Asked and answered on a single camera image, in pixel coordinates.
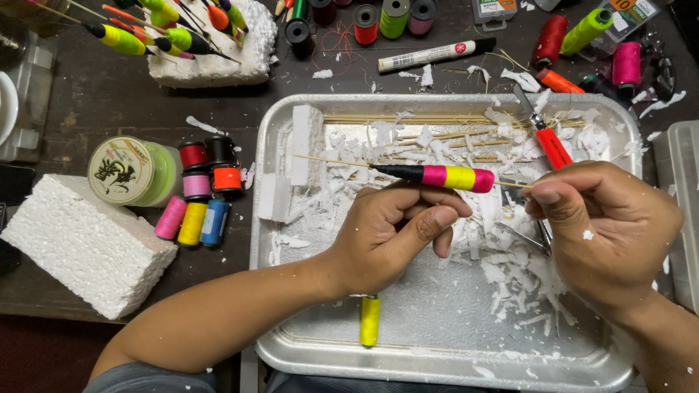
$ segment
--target pink thread spool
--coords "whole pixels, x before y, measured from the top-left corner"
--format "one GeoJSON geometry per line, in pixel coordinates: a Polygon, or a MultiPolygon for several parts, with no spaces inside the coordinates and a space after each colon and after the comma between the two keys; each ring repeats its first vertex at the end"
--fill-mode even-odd
{"type": "Polygon", "coordinates": [[[641,44],[622,43],[614,52],[612,83],[620,89],[634,88],[641,83],[641,44]]]}
{"type": "Polygon", "coordinates": [[[437,15],[437,2],[435,0],[414,0],[410,4],[408,30],[416,36],[427,34],[432,27],[435,15],[437,15]]]}
{"type": "Polygon", "coordinates": [[[211,183],[206,172],[184,172],[182,182],[185,185],[185,201],[211,199],[211,183]]]}
{"type": "Polygon", "coordinates": [[[187,202],[185,199],[179,195],[175,195],[170,198],[163,215],[160,216],[158,220],[158,225],[155,226],[155,236],[163,240],[173,240],[177,236],[177,232],[180,230],[180,225],[185,219],[185,212],[187,211],[187,202]]]}

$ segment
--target blue thread spool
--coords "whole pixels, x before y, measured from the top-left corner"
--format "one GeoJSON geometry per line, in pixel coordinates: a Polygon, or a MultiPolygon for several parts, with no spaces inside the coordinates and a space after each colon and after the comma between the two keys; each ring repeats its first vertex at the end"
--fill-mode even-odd
{"type": "Polygon", "coordinates": [[[230,205],[223,199],[211,199],[206,208],[204,226],[201,228],[199,240],[207,247],[221,244],[224,225],[228,217],[230,205]]]}

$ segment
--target sleeve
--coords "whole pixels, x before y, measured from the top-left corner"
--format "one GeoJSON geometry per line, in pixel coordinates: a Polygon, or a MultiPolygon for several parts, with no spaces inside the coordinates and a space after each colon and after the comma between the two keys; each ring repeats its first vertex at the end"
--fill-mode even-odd
{"type": "Polygon", "coordinates": [[[97,376],[82,393],[216,393],[211,373],[185,374],[144,363],[116,366],[97,376]]]}

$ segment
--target red knife handle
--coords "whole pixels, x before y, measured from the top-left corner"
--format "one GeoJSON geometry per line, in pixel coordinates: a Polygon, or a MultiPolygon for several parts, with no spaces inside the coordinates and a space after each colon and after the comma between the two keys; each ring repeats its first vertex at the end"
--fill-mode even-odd
{"type": "Polygon", "coordinates": [[[566,164],[571,164],[573,162],[554,130],[550,128],[537,130],[536,138],[539,140],[539,144],[544,150],[544,153],[546,153],[546,157],[549,158],[551,167],[553,167],[554,170],[561,169],[566,164]]]}

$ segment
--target price label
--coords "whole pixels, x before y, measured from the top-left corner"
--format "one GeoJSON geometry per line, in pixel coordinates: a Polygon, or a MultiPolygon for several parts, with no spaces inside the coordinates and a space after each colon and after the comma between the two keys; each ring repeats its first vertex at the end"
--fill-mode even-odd
{"type": "Polygon", "coordinates": [[[625,11],[636,5],[636,0],[611,0],[610,4],[617,11],[625,11]]]}

